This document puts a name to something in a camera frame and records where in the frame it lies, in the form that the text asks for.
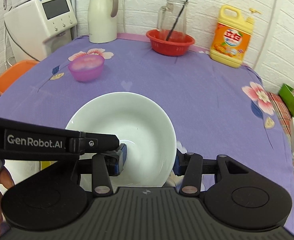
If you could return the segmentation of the plain white plate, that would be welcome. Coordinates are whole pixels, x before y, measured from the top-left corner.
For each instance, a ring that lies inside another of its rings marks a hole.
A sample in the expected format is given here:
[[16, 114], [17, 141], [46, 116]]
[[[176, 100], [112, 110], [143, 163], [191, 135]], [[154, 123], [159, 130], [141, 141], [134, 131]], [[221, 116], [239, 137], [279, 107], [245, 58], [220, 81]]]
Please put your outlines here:
[[15, 184], [40, 171], [39, 161], [5, 160], [5, 168], [10, 172]]

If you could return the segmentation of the orange plastic basin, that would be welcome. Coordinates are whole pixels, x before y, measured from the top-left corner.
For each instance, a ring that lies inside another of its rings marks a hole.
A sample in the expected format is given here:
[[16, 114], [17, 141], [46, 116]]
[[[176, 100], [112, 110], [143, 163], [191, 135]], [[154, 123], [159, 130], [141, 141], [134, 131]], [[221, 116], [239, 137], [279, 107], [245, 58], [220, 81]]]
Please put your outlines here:
[[38, 61], [20, 61], [0, 75], [0, 95], [2, 95], [18, 78], [33, 68]]

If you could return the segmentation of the white water dispenser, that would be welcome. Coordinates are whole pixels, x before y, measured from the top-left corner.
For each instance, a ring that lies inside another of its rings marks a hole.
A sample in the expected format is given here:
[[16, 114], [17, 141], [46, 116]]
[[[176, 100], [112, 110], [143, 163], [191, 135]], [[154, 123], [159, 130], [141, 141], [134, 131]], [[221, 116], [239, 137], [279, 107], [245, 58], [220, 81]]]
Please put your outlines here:
[[30, 0], [5, 13], [15, 61], [42, 61], [77, 37], [75, 0]]

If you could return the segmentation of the red plastic basket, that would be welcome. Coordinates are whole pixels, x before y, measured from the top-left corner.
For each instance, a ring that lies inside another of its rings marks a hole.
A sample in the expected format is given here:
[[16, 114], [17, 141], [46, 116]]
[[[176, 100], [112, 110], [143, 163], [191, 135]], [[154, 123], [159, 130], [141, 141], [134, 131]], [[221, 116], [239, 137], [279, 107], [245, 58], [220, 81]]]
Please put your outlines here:
[[195, 39], [187, 34], [182, 42], [175, 42], [160, 39], [159, 33], [157, 29], [149, 30], [146, 37], [150, 40], [151, 48], [165, 56], [182, 56], [195, 43]]

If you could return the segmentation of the purple plastic bowl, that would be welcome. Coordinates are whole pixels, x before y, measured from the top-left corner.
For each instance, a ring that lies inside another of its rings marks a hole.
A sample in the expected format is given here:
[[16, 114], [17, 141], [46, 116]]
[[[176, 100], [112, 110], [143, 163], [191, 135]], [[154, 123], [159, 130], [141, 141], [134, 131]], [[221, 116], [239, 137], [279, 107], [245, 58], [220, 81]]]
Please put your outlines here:
[[78, 82], [90, 82], [100, 77], [105, 59], [100, 55], [84, 55], [69, 63], [68, 69]]

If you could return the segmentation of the white ceramic patterned bowl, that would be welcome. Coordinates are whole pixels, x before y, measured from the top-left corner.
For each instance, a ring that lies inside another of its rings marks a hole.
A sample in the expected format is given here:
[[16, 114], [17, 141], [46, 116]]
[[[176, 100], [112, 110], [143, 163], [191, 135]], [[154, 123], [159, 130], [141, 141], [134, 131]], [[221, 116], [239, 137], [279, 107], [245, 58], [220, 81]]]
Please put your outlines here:
[[130, 92], [101, 95], [84, 104], [66, 129], [114, 134], [127, 146], [127, 158], [114, 188], [162, 187], [176, 158], [176, 134], [167, 113], [151, 99]]

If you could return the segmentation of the green box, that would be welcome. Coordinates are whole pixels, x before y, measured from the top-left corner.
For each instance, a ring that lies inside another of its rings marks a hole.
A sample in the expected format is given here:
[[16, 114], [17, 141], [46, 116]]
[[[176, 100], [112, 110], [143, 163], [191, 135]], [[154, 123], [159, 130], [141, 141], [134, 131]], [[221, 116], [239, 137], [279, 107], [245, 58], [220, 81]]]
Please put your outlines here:
[[294, 95], [293, 88], [283, 83], [278, 94], [282, 98], [291, 115], [294, 117]]

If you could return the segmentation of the white thermos jug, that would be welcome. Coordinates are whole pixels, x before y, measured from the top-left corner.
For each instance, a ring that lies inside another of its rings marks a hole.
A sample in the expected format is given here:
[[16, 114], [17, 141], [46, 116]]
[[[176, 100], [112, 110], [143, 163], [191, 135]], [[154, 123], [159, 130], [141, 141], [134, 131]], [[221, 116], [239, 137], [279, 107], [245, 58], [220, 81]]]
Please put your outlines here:
[[107, 43], [117, 38], [118, 0], [90, 0], [87, 21], [91, 43]]

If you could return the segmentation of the purple floral tablecloth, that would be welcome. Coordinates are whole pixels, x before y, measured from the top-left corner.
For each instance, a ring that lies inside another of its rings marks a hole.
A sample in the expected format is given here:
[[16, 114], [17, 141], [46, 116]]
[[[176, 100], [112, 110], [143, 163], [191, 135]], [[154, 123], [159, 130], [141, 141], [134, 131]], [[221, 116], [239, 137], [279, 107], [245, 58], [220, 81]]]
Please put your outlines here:
[[91, 47], [86, 36], [77, 38], [31, 68], [0, 96], [0, 118], [66, 129], [77, 110], [101, 95], [145, 96], [170, 118], [176, 152], [212, 160], [225, 154], [283, 187], [292, 200], [286, 223], [274, 229], [224, 225], [199, 198], [179, 193], [183, 177], [172, 168], [162, 187], [112, 186], [110, 196], [94, 198], [67, 226], [11, 226], [3, 239], [294, 239], [291, 148], [280, 124], [265, 126], [277, 117], [249, 94], [261, 88], [252, 69], [231, 68], [195, 52], [164, 56], [146, 42], [115, 40], [103, 44], [112, 57], [100, 77], [78, 82], [68, 69], [71, 56]]

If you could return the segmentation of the yellow detergent bottle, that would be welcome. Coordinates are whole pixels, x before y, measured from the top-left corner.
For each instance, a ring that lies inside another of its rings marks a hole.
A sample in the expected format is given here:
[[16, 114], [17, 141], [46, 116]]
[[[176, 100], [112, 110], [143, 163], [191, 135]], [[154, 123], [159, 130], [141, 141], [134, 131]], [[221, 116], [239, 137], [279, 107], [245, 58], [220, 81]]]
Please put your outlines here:
[[243, 18], [240, 9], [223, 5], [219, 10], [210, 58], [232, 68], [240, 67], [253, 30], [253, 16]]

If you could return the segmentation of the yellow plastic plate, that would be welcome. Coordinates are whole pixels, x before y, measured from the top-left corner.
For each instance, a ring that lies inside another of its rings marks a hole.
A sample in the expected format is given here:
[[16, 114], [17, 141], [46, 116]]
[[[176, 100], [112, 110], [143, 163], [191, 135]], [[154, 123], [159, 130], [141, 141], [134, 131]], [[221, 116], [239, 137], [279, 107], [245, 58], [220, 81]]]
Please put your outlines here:
[[40, 170], [44, 170], [45, 168], [53, 165], [54, 163], [56, 163], [56, 161], [41, 161], [40, 162]]

